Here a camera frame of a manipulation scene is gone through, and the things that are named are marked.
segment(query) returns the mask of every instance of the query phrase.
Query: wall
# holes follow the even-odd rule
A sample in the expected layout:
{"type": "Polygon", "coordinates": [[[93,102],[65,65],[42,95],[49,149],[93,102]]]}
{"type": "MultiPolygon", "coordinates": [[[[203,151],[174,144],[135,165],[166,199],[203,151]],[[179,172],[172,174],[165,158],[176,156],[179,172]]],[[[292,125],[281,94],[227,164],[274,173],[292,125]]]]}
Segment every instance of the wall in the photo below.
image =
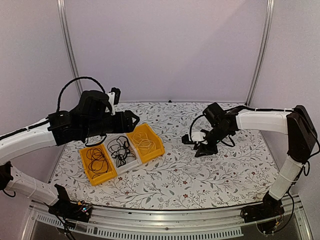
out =
{"type": "MultiPolygon", "coordinates": [[[[60,89],[72,79],[56,1],[2,0],[0,7],[0,135],[45,118],[56,110],[60,89]]],[[[75,86],[62,97],[69,110],[78,101],[75,86]]],[[[15,159],[23,172],[47,181],[60,148],[15,159]]],[[[0,192],[0,239],[17,240],[30,201],[0,192]]]]}
{"type": "MultiPolygon", "coordinates": [[[[254,107],[292,108],[304,105],[320,133],[320,1],[275,1],[265,59],[253,99],[254,107]]],[[[287,137],[263,133],[281,167],[287,137]]],[[[314,239],[320,239],[320,156],[310,160],[308,177],[296,185],[314,239]]]]}
{"type": "Polygon", "coordinates": [[[117,86],[122,101],[245,102],[266,0],[68,0],[65,7],[80,75],[117,86]]]}

